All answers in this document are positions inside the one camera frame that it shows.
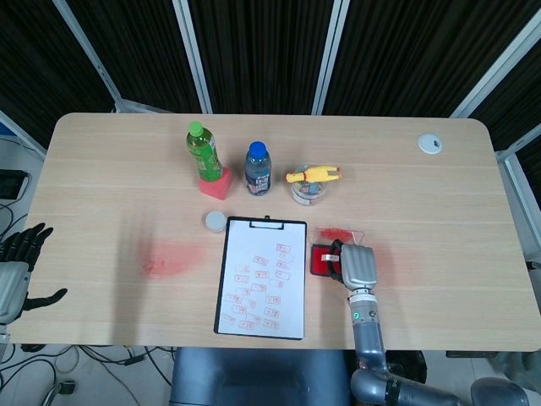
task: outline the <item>red stamp mark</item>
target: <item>red stamp mark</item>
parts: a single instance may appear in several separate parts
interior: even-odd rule
[[[268,279],[271,277],[271,273],[267,271],[256,271],[255,277],[258,279]]]
[[[269,284],[271,286],[274,286],[274,287],[280,288],[280,289],[282,289],[284,287],[284,281],[281,281],[281,280],[278,280],[278,279],[269,279]]]
[[[172,244],[141,238],[137,243],[140,266],[146,277],[163,279],[195,271],[205,263],[201,244]]]
[[[250,278],[247,275],[235,275],[235,282],[248,283]]]
[[[278,260],[276,262],[276,268],[285,269],[286,271],[289,271],[289,268],[291,268],[291,265],[285,261]]]
[[[266,292],[267,291],[267,285],[261,285],[259,283],[252,283],[252,290],[254,292]]]
[[[285,252],[281,252],[280,253],[280,259],[282,261],[285,261],[285,262],[289,262],[290,264],[293,262],[293,260],[295,259],[295,257],[291,254],[287,254]]]
[[[266,258],[263,258],[262,256],[255,256],[254,257],[254,262],[256,264],[260,264],[262,266],[267,266],[269,265],[269,260],[267,260]]]
[[[291,252],[291,247],[284,244],[276,244],[276,251],[285,252],[286,254]]]
[[[255,309],[255,306],[257,305],[257,302],[255,300],[251,300],[248,298],[243,298],[242,302],[240,303],[242,306],[249,307],[250,309]]]
[[[274,317],[277,319],[280,317],[280,311],[276,309],[271,309],[270,307],[265,307],[265,315],[269,315],[270,317]]]
[[[252,321],[241,320],[238,326],[245,330],[254,330],[255,324]]]
[[[226,302],[231,302],[231,303],[240,305],[242,302],[242,298],[240,296],[237,296],[236,294],[226,294]]]
[[[268,305],[279,305],[281,303],[281,297],[280,296],[267,296],[265,298],[265,303]]]
[[[280,328],[280,323],[278,321],[263,319],[263,327],[269,327],[273,330],[278,330]]]
[[[232,315],[221,315],[220,320],[232,326],[235,324],[236,319]]]
[[[249,296],[250,295],[250,292],[252,292],[250,289],[248,288],[236,288],[235,289],[235,294],[237,296]]]
[[[235,271],[237,271],[237,272],[250,272],[250,267],[248,265],[237,265],[237,266],[235,266]]]
[[[233,313],[238,313],[239,315],[246,315],[246,313],[248,313],[248,310],[245,307],[239,306],[238,304],[234,304],[231,311]]]
[[[284,272],[284,271],[276,271],[276,273],[274,274],[275,277],[279,277],[280,279],[283,279],[285,281],[288,281],[289,280],[289,277],[291,276],[291,274],[289,272]]]
[[[251,313],[248,313],[246,315],[246,320],[252,321],[255,324],[261,324],[261,317],[259,317],[258,315],[252,315]]]

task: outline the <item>red ink pad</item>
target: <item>red ink pad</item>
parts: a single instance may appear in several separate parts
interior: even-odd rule
[[[321,256],[331,253],[330,245],[314,244],[312,245],[312,258],[310,263],[310,273],[318,277],[329,276],[329,263],[331,263],[338,275],[342,274],[340,262],[322,261]]]

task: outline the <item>green tea bottle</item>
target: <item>green tea bottle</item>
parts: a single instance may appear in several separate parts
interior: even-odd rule
[[[199,121],[189,125],[186,145],[197,162],[199,176],[203,180],[212,182],[221,178],[223,167],[216,154],[214,136]]]

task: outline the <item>green bottle cap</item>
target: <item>green bottle cap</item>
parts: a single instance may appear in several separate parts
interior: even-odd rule
[[[199,121],[193,121],[189,125],[189,133],[194,137],[200,137],[203,135],[203,124],[201,124]]]

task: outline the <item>paper sheet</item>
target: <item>paper sheet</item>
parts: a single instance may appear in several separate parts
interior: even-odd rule
[[[302,338],[306,224],[251,223],[230,221],[217,332]]]

